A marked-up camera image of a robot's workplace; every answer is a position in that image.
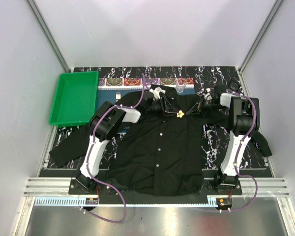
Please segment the gold brooch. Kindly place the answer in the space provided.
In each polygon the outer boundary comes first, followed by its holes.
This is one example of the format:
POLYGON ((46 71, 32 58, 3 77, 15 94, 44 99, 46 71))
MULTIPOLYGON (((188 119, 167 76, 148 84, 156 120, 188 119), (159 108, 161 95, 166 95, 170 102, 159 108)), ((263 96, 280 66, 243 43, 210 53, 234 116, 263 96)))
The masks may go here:
POLYGON ((177 118, 182 118, 184 115, 185 115, 185 113, 184 113, 183 111, 180 110, 180 111, 177 113, 177 118))

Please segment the black button shirt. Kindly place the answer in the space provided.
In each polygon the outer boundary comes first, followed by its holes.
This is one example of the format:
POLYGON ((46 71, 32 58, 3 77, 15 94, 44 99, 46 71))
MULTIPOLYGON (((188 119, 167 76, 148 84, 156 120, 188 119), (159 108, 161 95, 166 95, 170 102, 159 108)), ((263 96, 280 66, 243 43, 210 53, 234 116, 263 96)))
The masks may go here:
MULTIPOLYGON (((186 113, 200 98, 200 95, 179 96, 167 86, 152 85, 166 91, 165 96, 175 95, 170 103, 186 113)), ((123 96, 116 105, 133 106, 143 92, 131 92, 123 96)), ((120 129, 127 129, 118 144, 116 158, 110 164, 107 175, 120 185, 139 193, 154 196, 179 196, 190 194, 202 186, 201 152, 203 127, 215 125, 227 128, 229 110, 218 109, 204 114, 176 116, 147 113, 137 123, 124 123, 120 129)), ((271 150, 259 129, 253 132, 251 140, 257 143, 265 157, 271 150)), ((89 146, 89 122, 63 140, 50 151, 50 157, 57 167, 80 157, 86 157, 89 146)))

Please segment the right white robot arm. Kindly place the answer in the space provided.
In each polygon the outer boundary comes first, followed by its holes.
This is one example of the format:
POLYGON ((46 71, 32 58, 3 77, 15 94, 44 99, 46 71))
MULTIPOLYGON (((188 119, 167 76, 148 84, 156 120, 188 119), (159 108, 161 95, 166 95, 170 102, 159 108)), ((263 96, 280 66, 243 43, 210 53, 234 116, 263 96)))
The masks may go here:
POLYGON ((207 188, 219 195, 240 188, 239 169, 247 144, 253 132, 259 129, 259 100, 246 97, 230 88, 215 86, 202 92, 196 104, 185 114, 204 114, 204 112, 228 108, 227 128, 230 139, 226 155, 213 180, 207 188))

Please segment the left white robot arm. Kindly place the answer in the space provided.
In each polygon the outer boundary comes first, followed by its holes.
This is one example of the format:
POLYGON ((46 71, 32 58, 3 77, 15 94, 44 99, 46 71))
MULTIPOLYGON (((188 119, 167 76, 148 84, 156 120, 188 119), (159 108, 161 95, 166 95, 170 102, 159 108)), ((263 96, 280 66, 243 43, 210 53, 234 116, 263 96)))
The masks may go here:
POLYGON ((75 175, 79 189, 90 195, 96 190, 93 180, 99 173, 99 165, 108 142, 124 123, 137 123, 147 113, 169 113, 169 101, 173 96, 158 96, 146 91, 133 106, 116 105, 106 101, 89 121, 89 143, 85 160, 75 175))

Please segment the black brooch box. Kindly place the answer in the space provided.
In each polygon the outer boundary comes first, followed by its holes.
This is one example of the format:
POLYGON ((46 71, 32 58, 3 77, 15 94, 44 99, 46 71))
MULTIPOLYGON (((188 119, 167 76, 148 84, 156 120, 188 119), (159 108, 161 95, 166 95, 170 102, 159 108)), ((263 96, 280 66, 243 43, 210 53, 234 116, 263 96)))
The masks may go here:
POLYGON ((228 90, 235 93, 240 93, 241 84, 237 80, 231 79, 227 86, 228 90))

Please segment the clear drinking glass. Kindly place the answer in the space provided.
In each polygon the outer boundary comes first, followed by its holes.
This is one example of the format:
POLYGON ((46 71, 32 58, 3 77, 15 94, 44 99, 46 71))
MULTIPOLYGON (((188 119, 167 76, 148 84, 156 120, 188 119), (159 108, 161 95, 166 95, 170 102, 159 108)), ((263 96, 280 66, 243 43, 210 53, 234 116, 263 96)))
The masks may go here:
POLYGON ((186 87, 187 81, 184 78, 176 79, 176 91, 177 93, 183 93, 186 87))

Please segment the silver fork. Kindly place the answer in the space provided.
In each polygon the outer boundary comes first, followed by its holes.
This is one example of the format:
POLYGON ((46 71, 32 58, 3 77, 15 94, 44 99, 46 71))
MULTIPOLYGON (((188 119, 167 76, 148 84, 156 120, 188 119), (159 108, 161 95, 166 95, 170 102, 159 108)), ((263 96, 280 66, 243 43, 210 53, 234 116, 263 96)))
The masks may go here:
POLYGON ((120 92, 117 92, 116 93, 116 100, 119 100, 121 98, 121 94, 120 94, 120 92))

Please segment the blue patterned placemat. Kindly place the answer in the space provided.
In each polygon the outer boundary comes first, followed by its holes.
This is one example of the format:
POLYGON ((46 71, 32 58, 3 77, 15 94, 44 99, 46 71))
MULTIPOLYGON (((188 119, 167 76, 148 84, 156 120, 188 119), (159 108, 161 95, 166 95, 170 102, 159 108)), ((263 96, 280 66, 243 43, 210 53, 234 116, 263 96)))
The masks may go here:
MULTIPOLYGON (((171 78, 146 78, 146 85, 162 85, 167 87, 173 87, 176 89, 176 79, 171 78)), ((177 93, 179 96, 194 95, 194 79, 184 78, 187 81, 185 90, 183 93, 177 93)), ((116 102, 116 93, 120 92, 121 96, 129 92, 141 91, 143 87, 142 79, 140 78, 101 78, 99 79, 99 86, 97 90, 96 110, 98 110, 105 101, 111 103, 116 102)))

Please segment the green plastic tray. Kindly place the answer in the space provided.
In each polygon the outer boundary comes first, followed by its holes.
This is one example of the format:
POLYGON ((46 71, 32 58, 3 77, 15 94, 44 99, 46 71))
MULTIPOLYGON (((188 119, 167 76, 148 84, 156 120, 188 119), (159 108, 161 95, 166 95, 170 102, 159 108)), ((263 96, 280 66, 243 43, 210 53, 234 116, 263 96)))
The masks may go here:
POLYGON ((58 127, 87 124, 96 111, 98 72, 59 75, 49 124, 58 127))

